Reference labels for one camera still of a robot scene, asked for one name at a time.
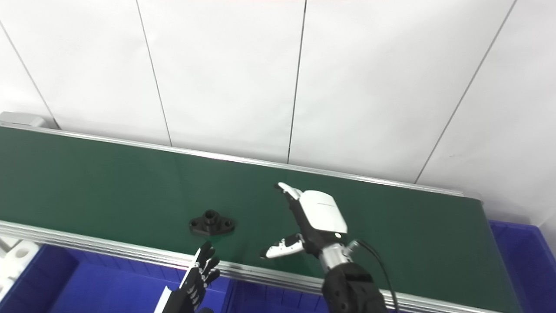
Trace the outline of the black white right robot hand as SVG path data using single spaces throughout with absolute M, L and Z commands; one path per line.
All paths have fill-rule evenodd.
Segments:
M 302 251 L 320 258 L 329 247 L 346 245 L 348 227 L 332 196 L 316 190 L 301 191 L 284 182 L 278 182 L 275 188 L 284 194 L 299 230 L 262 250 L 261 258 Z

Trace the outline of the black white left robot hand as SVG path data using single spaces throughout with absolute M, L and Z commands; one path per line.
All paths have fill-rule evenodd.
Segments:
M 212 313 L 203 307 L 207 287 L 218 279 L 221 271 L 216 268 L 220 258 L 211 242 L 205 242 L 194 255 L 192 265 L 185 273 L 179 287 L 171 290 L 168 286 L 161 293 L 154 309 L 155 313 Z

